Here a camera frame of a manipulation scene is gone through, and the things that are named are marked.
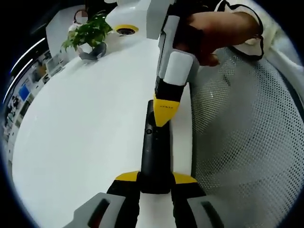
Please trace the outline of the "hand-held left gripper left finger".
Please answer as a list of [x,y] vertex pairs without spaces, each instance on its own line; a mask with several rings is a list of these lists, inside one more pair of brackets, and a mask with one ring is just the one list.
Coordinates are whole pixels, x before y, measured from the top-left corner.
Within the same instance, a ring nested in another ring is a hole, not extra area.
[[98,193],[74,211],[66,228],[134,228],[139,216],[139,172],[115,178],[106,193]]

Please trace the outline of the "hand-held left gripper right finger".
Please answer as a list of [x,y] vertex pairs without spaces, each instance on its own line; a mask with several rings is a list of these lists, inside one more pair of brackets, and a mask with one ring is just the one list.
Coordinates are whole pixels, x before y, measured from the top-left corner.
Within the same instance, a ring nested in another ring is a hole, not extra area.
[[174,172],[171,188],[173,216],[178,228],[224,228],[224,221],[211,200],[189,175]]

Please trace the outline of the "person's right hand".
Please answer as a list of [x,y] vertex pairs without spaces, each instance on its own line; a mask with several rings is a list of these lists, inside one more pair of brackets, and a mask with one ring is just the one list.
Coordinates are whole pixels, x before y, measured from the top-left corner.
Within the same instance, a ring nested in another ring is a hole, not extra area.
[[219,48],[240,45],[259,33],[259,24],[244,12],[200,12],[178,27],[173,48],[193,54],[201,66],[214,67]]

